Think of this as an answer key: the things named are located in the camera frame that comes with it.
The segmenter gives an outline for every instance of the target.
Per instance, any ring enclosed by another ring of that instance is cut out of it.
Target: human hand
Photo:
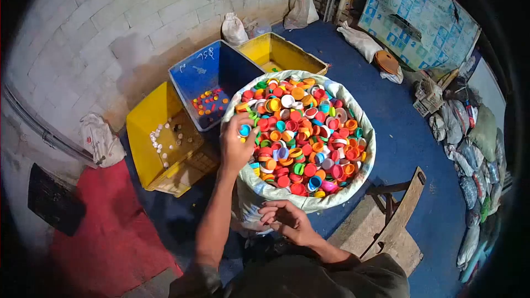
[[[324,240],[311,227],[308,215],[288,200],[268,201],[258,210],[260,221],[299,246],[315,247]]]
[[[237,175],[254,153],[255,139],[260,128],[251,130],[247,140],[242,143],[238,136],[243,124],[254,125],[254,120],[249,119],[246,112],[232,116],[221,134],[222,167],[230,174]]]

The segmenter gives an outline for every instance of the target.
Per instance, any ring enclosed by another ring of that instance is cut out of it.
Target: white brick wall
[[[122,84],[138,78],[138,67],[163,72],[143,78],[164,79],[169,66],[219,38],[227,12],[276,21],[286,9],[287,0],[35,0],[9,53],[7,78],[79,142],[78,120],[89,110],[112,113],[111,124],[121,127],[134,89]]]

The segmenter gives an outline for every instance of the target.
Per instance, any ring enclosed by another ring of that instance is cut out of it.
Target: metal pipe
[[[43,142],[53,149],[63,151],[74,159],[83,164],[97,168],[97,164],[92,161],[92,155],[79,145],[72,142],[68,137],[59,133],[55,128],[49,125],[36,112],[30,113],[31,108],[25,100],[18,94],[16,89],[11,89],[7,83],[2,83],[2,93],[10,107],[33,131],[42,136]]]

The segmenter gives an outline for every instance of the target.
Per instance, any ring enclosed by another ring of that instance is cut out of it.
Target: blue floor
[[[376,131],[377,153],[368,180],[386,185],[411,179],[420,166],[427,183],[407,230],[423,253],[423,261],[409,277],[411,297],[454,297],[460,290],[456,256],[465,231],[465,203],[453,163],[412,106],[411,86],[381,79],[378,69],[335,31],[320,21],[302,30],[283,31],[282,37],[331,63],[326,76],[342,83],[366,112]],[[121,136],[128,150],[126,133]],[[195,227],[213,188],[214,175],[203,178],[180,198],[141,188],[130,152],[126,157],[136,192],[162,242],[185,268],[193,253]],[[367,182],[349,202],[309,215],[325,238],[359,202]],[[230,233],[221,273],[223,282],[242,269],[237,235]]]

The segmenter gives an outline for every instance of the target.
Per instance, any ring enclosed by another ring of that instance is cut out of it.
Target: red carpet
[[[52,260],[83,296],[121,296],[171,267],[182,271],[136,198],[125,161],[87,168],[77,184],[86,215],[73,237],[56,231]]]

